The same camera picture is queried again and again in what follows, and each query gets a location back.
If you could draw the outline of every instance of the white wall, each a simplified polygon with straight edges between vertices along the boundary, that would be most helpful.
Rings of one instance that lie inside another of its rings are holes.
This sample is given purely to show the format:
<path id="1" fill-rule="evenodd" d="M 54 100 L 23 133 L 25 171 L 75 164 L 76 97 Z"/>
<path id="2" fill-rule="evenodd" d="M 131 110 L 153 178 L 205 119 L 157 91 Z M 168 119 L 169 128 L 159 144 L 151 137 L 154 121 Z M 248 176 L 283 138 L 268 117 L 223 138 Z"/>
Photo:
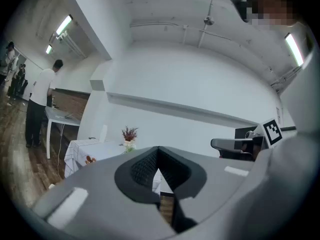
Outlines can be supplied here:
<path id="1" fill-rule="evenodd" d="M 169 42 L 135 42 L 113 64 L 107 92 L 191 106 L 253 122 L 277 118 L 278 95 L 218 53 Z"/>
<path id="2" fill-rule="evenodd" d="M 295 122 L 291 118 L 291 115 L 289 114 L 288 109 L 285 106 L 283 106 L 282 112 L 283 112 L 283 124 L 282 124 L 282 127 L 296 126 Z"/>
<path id="3" fill-rule="evenodd" d="M 107 139 L 123 142 L 121 130 L 125 126 L 138 127 L 136 146 L 139 149 L 153 146 L 169 146 L 189 152 L 219 157 L 210 146 L 214 138 L 234 138 L 232 127 L 146 111 L 112 104 L 108 117 Z"/>
<path id="4" fill-rule="evenodd" d="M 91 93 L 90 78 L 97 66 L 104 60 L 98 52 L 87 58 L 67 62 L 56 76 L 56 88 L 82 93 Z"/>
<path id="5" fill-rule="evenodd" d="M 264 122 L 277 118 L 276 106 L 282 107 L 277 94 L 249 69 L 192 46 L 136 42 L 98 70 L 105 72 L 99 74 L 105 91 L 91 94 L 78 139 L 99 137 L 106 124 L 107 138 L 122 143 L 121 129 L 127 125 L 139 128 L 138 149 L 165 145 L 218 156 L 210 140 L 234 138 L 241 127 L 230 117 L 243 124 Z"/>

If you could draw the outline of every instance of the ceiling pipe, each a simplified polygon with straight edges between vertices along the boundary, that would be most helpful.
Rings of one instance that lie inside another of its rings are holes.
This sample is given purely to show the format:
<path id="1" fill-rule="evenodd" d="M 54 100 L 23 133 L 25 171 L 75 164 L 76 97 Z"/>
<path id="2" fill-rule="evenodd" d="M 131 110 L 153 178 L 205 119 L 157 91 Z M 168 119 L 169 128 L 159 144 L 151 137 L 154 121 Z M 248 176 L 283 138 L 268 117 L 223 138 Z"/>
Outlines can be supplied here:
<path id="1" fill-rule="evenodd" d="M 173 27 L 178 27 L 178 28 L 184 28 L 184 26 L 181 26 L 181 25 L 178 25 L 178 24 L 175 24 L 175 23 L 169 23 L 169 22 L 154 22 L 154 23 L 141 23 L 141 24 L 132 24 L 130 25 L 130 28 L 134 28 L 134 27 L 141 27 L 141 26 L 156 26 L 156 25 L 164 25 L 164 26 L 173 26 Z M 210 36 L 214 36 L 214 37 L 218 37 L 218 38 L 223 38 L 223 39 L 227 39 L 233 43 L 236 43 L 237 45 L 239 45 L 237 42 L 234 42 L 232 41 L 231 39 L 227 38 L 227 37 L 224 37 L 224 36 L 220 36 L 220 35 L 217 35 L 217 34 L 214 34 L 210 31 L 206 31 L 204 29 L 200 29 L 200 28 L 197 28 L 197 27 L 191 27 L 191 26 L 188 26 L 187 25 L 187 28 L 189 30 L 195 30 L 195 31 L 199 31 L 199 32 L 205 32 L 206 34 L 210 35 Z"/>
<path id="2" fill-rule="evenodd" d="M 205 34 L 206 34 L 206 29 L 207 29 L 208 25 L 205 24 L 204 25 L 204 28 L 203 28 L 203 31 L 202 31 L 202 34 L 201 34 L 201 37 L 200 37 L 200 40 L 199 40 L 199 43 L 198 43 L 198 48 L 200 48 L 201 44 L 202 44 L 202 41 L 204 40 L 205 38 Z"/>
<path id="3" fill-rule="evenodd" d="M 208 15 L 207 15 L 207 17 L 204 18 L 204 28 L 203 28 L 203 31 L 202 31 L 202 34 L 201 34 L 201 37 L 200 37 L 200 40 L 198 43 L 198 48 L 200 48 L 200 46 L 205 38 L 206 29 L 207 29 L 208 25 L 211 26 L 214 24 L 214 20 L 211 17 L 211 6 L 213 5 L 212 2 L 213 2 L 213 0 L 210 1 Z"/>
<path id="4" fill-rule="evenodd" d="M 289 80 L 293 76 L 297 75 L 298 72 L 301 70 L 301 68 L 302 68 L 301 66 L 297 66 L 297 67 L 291 69 L 289 72 L 283 74 L 280 78 L 278 78 L 276 81 L 274 81 L 272 84 L 270 84 L 270 86 L 274 87 L 274 86 L 283 84 L 284 82 L 286 82 L 287 80 Z"/>
<path id="5" fill-rule="evenodd" d="M 182 44 L 183 44 L 183 45 L 184 45 L 185 42 L 186 42 L 187 28 L 188 28 L 188 25 L 183 25 L 183 29 L 184 29 L 184 35 L 183 35 L 183 40 L 182 40 Z"/>
<path id="6" fill-rule="evenodd" d="M 141 27 L 141 26 L 152 26 L 152 25 L 166 25 L 166 26 L 180 27 L 178 24 L 171 23 L 171 22 L 144 22 L 144 23 L 138 23 L 138 24 L 131 24 L 130 28 Z"/>
<path id="7" fill-rule="evenodd" d="M 67 31 L 65 31 L 66 34 L 66 38 L 71 42 L 71 44 L 73 45 L 73 47 L 84 57 L 86 58 L 87 56 L 83 53 L 83 51 L 79 48 L 79 46 L 73 41 L 73 39 L 71 38 L 71 36 L 67 33 Z"/>
<path id="8" fill-rule="evenodd" d="M 74 46 L 67 37 L 65 37 L 63 41 L 78 57 L 82 57 L 82 55 L 74 48 Z"/>

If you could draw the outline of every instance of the man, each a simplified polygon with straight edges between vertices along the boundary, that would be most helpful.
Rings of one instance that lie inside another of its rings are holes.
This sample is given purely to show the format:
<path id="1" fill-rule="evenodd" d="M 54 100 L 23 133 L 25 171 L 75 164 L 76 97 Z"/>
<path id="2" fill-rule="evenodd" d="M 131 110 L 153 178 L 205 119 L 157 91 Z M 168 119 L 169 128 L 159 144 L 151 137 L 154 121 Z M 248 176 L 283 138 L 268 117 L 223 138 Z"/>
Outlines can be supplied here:
<path id="1" fill-rule="evenodd" d="M 33 84 L 25 121 L 25 141 L 27 148 L 31 147 L 32 142 L 34 148 L 40 146 L 39 135 L 42 117 L 47 105 L 47 96 L 52 95 L 52 90 L 55 89 L 53 82 L 56 72 L 58 72 L 63 65 L 61 59 L 56 60 L 52 69 L 48 68 L 43 70 Z"/>
<path id="2" fill-rule="evenodd" d="M 18 91 L 20 92 L 23 84 L 25 82 L 25 77 L 26 77 L 26 64 L 22 65 L 22 69 L 17 73 L 17 81 L 16 81 L 16 86 L 14 89 L 14 100 L 16 99 Z"/>
<path id="3" fill-rule="evenodd" d="M 7 52 L 4 55 L 4 58 L 0 60 L 0 85 L 2 85 L 3 81 L 6 79 L 8 75 L 8 66 L 13 62 L 15 57 L 15 44 L 14 42 L 10 42 L 8 44 Z"/>
<path id="4" fill-rule="evenodd" d="M 8 88 L 8 92 L 6 94 L 6 97 L 7 98 L 10 98 L 11 96 L 12 97 L 15 97 L 14 93 L 15 93 L 15 88 L 18 84 L 18 81 L 17 81 L 17 72 L 19 72 L 23 67 L 23 64 L 20 64 L 19 65 L 19 68 L 18 70 L 13 74 L 13 77 L 12 77 L 12 80 L 11 80 L 11 85 L 10 87 Z"/>

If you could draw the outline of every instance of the black pants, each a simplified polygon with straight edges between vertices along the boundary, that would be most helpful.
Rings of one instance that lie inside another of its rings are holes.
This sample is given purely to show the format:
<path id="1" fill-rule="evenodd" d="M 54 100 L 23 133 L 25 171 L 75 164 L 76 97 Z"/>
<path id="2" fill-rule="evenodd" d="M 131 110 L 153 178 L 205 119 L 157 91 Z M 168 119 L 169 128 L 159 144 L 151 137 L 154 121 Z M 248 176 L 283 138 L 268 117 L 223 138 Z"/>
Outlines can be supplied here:
<path id="1" fill-rule="evenodd" d="M 8 89 L 7 95 L 10 97 L 16 97 L 18 80 L 16 78 L 12 78 L 11 85 Z"/>
<path id="2" fill-rule="evenodd" d="M 29 145 L 32 145 L 32 141 L 34 145 L 40 143 L 39 135 L 45 108 L 46 106 L 41 106 L 29 99 L 25 120 L 25 141 Z"/>
<path id="3" fill-rule="evenodd" d="M 2 85 L 3 81 L 7 78 L 6 75 L 0 74 L 0 85 Z"/>

